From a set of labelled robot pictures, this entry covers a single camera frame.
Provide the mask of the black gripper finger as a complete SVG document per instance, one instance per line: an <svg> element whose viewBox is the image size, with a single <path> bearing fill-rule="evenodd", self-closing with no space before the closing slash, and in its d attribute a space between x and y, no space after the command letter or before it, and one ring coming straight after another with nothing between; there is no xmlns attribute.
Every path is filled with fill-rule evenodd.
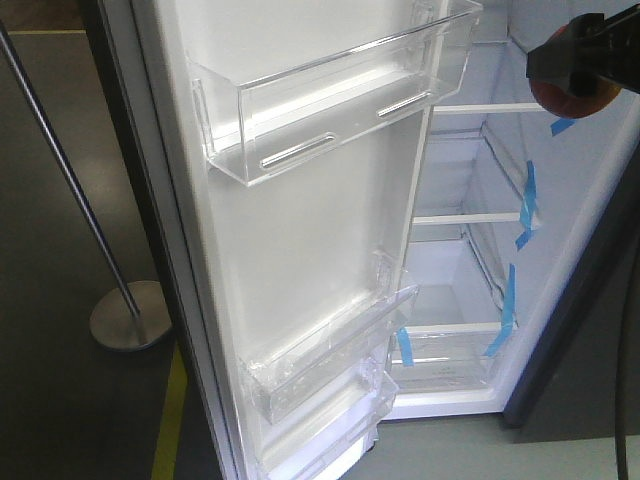
<svg viewBox="0 0 640 480"><path fill-rule="evenodd" d="M586 13L527 54L526 77L534 85L587 98L606 82L639 91L639 6L612 16Z"/></svg>

